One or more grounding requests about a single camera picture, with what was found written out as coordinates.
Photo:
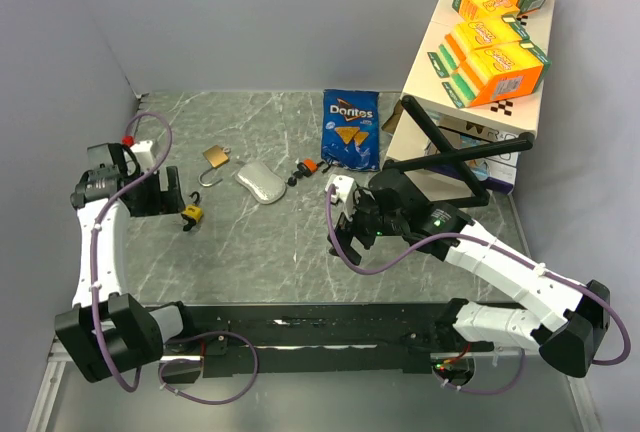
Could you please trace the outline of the yellow padlock black shackle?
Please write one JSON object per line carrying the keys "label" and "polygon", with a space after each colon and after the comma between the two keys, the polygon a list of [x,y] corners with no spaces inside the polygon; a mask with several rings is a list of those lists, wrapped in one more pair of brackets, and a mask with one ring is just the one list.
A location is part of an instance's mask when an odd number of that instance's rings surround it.
{"label": "yellow padlock black shackle", "polygon": [[184,232],[189,232],[193,228],[195,228],[201,222],[201,219],[204,215],[203,210],[200,207],[201,194],[198,191],[194,191],[189,195],[189,197],[192,199],[192,201],[185,207],[185,209],[181,213],[181,217],[184,221]]}

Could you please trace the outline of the orange black small padlock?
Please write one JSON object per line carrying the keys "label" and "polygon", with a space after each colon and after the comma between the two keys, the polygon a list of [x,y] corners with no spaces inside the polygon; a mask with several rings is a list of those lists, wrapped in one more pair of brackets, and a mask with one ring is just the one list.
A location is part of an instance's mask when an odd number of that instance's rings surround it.
{"label": "orange black small padlock", "polygon": [[324,160],[314,161],[312,159],[304,159],[296,163],[295,170],[287,178],[286,184],[289,187],[295,187],[303,178],[308,178],[320,171],[322,174],[327,173],[331,168]]}

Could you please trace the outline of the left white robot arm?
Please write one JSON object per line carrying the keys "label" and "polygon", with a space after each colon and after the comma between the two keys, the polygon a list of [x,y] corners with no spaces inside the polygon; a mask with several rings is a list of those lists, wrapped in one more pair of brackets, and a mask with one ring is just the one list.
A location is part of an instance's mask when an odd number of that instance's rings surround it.
{"label": "left white robot arm", "polygon": [[79,280],[71,309],[54,326],[84,378],[95,383],[159,360],[165,345],[177,354],[191,351],[198,330],[181,302],[148,309],[126,288],[128,223],[184,210],[177,168],[167,167],[163,187],[163,155],[152,140],[126,138],[87,154],[89,168],[70,196],[81,231]]}

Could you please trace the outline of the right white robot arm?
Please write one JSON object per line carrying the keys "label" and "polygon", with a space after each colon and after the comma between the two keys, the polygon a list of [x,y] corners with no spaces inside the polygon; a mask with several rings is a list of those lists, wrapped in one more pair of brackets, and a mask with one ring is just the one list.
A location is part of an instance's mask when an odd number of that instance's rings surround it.
{"label": "right white robot arm", "polygon": [[400,237],[410,252],[457,266],[517,303],[507,310],[452,301],[448,318],[436,328],[444,348],[459,350],[467,342],[519,347],[576,378],[595,365],[611,318],[610,293],[603,284],[582,284],[532,262],[451,203],[429,200],[395,169],[377,174],[366,187],[333,174],[325,193],[327,213],[335,205],[342,208],[337,219],[327,220],[332,253],[354,272],[367,272],[354,241],[370,249],[380,237]]}

